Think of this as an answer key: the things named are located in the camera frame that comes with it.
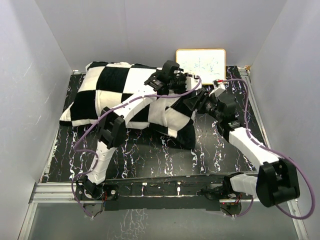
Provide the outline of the black white checkered pillowcase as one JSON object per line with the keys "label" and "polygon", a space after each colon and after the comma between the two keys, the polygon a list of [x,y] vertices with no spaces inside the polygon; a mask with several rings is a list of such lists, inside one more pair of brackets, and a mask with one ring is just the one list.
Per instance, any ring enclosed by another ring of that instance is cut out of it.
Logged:
{"label": "black white checkered pillowcase", "polygon": [[[62,126],[93,124],[103,108],[121,104],[136,94],[157,67],[140,63],[92,61],[85,67],[86,74],[73,102],[63,111]],[[183,149],[196,146],[195,112],[184,100],[194,97],[193,91],[177,98],[158,98],[139,111],[129,122],[130,129],[150,129],[175,139]]]}

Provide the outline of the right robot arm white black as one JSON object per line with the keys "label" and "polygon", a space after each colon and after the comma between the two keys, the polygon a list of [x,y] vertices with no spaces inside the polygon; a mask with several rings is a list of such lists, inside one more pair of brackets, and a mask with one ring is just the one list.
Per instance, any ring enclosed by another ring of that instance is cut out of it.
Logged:
{"label": "right robot arm white black", "polygon": [[183,102],[191,111],[213,117],[219,134],[240,150],[258,171],[257,176],[242,172],[225,176],[222,190],[226,197],[233,199],[245,193],[258,198],[265,207],[272,207],[300,196],[296,167],[248,135],[244,122],[236,116],[237,104],[233,95],[223,92],[215,97],[201,90]]}

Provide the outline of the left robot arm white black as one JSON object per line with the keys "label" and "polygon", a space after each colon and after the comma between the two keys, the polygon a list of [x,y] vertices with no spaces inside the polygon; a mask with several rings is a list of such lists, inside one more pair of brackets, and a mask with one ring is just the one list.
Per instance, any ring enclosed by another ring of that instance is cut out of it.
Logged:
{"label": "left robot arm white black", "polygon": [[88,172],[84,173],[84,192],[93,200],[103,195],[102,183],[116,149],[125,141],[128,124],[152,103],[165,99],[183,100],[202,85],[199,76],[181,72],[179,64],[168,60],[162,67],[137,83],[134,95],[113,108],[104,108],[95,124],[98,126],[97,149]]}

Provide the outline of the small whiteboard with wooden frame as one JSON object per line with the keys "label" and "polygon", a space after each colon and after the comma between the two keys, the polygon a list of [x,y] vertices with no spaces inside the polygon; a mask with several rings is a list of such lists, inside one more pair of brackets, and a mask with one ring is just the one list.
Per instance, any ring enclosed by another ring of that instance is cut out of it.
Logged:
{"label": "small whiteboard with wooden frame", "polygon": [[199,75],[203,85],[226,79],[226,51],[215,49],[178,49],[175,61],[185,72]]}

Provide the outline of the aluminium frame rail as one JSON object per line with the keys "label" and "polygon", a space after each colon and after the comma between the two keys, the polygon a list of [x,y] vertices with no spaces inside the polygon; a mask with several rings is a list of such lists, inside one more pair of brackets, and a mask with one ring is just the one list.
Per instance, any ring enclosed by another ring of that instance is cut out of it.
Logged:
{"label": "aluminium frame rail", "polygon": [[71,181],[36,184],[22,238],[28,240],[305,240],[300,220],[247,195],[211,190],[229,173],[107,178],[107,200],[91,200]]}

